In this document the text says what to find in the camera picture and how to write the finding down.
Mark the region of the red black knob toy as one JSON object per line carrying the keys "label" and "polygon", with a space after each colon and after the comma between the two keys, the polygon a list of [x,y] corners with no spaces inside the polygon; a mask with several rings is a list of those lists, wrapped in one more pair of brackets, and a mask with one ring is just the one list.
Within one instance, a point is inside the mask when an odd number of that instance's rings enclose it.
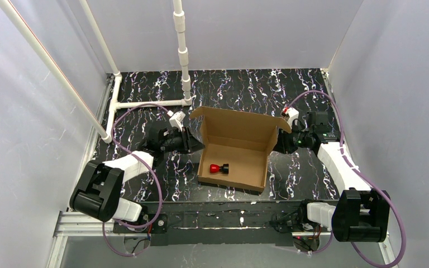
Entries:
{"label": "red black knob toy", "polygon": [[229,174],[229,164],[222,164],[222,165],[216,165],[216,164],[211,164],[209,166],[209,172],[211,174],[223,174],[223,175],[227,175]]}

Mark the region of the brown cardboard box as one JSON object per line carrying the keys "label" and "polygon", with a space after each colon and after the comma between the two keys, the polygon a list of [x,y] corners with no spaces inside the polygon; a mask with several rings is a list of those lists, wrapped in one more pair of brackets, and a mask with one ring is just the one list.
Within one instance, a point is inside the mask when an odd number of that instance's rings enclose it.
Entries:
{"label": "brown cardboard box", "polygon": [[[265,189],[268,158],[278,132],[292,131],[285,119],[213,107],[198,107],[189,117],[203,118],[200,133],[205,148],[198,167],[201,183],[256,192]],[[211,174],[211,164],[229,164],[229,174]]]}

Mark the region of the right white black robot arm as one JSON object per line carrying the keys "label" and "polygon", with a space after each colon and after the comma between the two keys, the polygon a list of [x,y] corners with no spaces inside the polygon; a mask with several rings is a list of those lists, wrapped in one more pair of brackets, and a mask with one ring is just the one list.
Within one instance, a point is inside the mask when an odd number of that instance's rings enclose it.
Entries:
{"label": "right white black robot arm", "polygon": [[333,179],[340,192],[336,205],[304,200],[295,212],[269,223],[278,232],[288,227],[326,228],[340,242],[382,242],[388,228],[390,206],[385,198],[354,172],[350,158],[340,144],[340,135],[328,125],[327,112],[308,112],[307,122],[299,121],[299,112],[285,108],[282,116],[292,131],[279,131],[274,151],[292,154],[298,148],[309,149]]}

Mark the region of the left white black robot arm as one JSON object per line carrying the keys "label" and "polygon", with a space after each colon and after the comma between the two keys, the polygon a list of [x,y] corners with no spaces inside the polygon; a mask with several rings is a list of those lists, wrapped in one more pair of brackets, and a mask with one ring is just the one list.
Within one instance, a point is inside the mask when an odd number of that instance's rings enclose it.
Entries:
{"label": "left white black robot arm", "polygon": [[123,184],[152,171],[169,152],[191,154],[202,149],[204,144],[186,127],[156,130],[127,156],[89,161],[70,197],[70,208],[101,222],[117,219],[135,223],[143,207],[121,198]]}

